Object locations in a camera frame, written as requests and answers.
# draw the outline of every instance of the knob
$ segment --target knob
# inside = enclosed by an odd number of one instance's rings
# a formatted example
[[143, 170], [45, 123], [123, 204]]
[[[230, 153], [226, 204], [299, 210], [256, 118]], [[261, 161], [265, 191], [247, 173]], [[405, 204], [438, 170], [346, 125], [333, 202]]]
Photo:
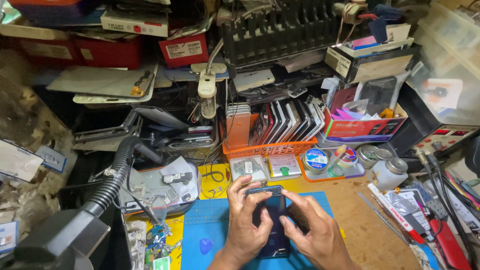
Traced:
[[431, 144], [431, 146], [435, 150], [441, 150], [444, 147], [444, 145], [441, 142], [434, 142]]

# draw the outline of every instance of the blue silicone repair mat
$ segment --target blue silicone repair mat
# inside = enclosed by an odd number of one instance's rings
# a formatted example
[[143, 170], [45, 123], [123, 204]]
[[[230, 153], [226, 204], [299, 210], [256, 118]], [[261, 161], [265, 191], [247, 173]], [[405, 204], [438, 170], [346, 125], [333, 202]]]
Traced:
[[[325, 192], [300, 193], [301, 196], [313, 196], [322, 208], [331, 216], [332, 209]], [[183, 243], [181, 255], [182, 270], [204, 270], [213, 260], [215, 253], [223, 247], [228, 232], [227, 199], [197, 200], [185, 213], [183, 224]], [[212, 250], [202, 255], [200, 240], [208, 238], [213, 241]], [[315, 269], [291, 243], [288, 258], [254, 259], [243, 269], [248, 270], [310, 270]]]

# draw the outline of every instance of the red wire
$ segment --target red wire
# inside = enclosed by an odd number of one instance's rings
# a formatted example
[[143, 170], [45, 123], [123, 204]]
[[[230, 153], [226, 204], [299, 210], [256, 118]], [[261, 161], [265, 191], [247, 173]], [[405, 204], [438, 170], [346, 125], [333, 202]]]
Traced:
[[372, 14], [372, 13], [358, 15], [357, 18], [359, 18], [359, 19], [372, 19], [372, 20], [378, 19], [377, 15]]

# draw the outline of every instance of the white product box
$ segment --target white product box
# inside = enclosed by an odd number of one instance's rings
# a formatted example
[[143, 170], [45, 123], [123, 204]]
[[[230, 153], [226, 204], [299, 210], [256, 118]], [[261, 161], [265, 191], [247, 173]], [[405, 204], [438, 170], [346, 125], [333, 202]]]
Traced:
[[168, 16], [149, 18], [141, 14], [125, 14], [117, 11], [105, 11], [102, 17], [103, 29], [128, 33], [168, 37]]

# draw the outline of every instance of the red led display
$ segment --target red led display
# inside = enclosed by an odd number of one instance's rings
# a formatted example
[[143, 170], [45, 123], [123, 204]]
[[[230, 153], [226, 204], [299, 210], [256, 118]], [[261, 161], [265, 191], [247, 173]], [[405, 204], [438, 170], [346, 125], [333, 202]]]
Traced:
[[435, 133], [433, 133], [434, 135], [447, 135], [450, 131], [449, 130], [443, 130], [443, 129], [439, 129], [437, 131], [435, 131]]
[[455, 131], [452, 133], [452, 136], [465, 136], [467, 133], [468, 131]]

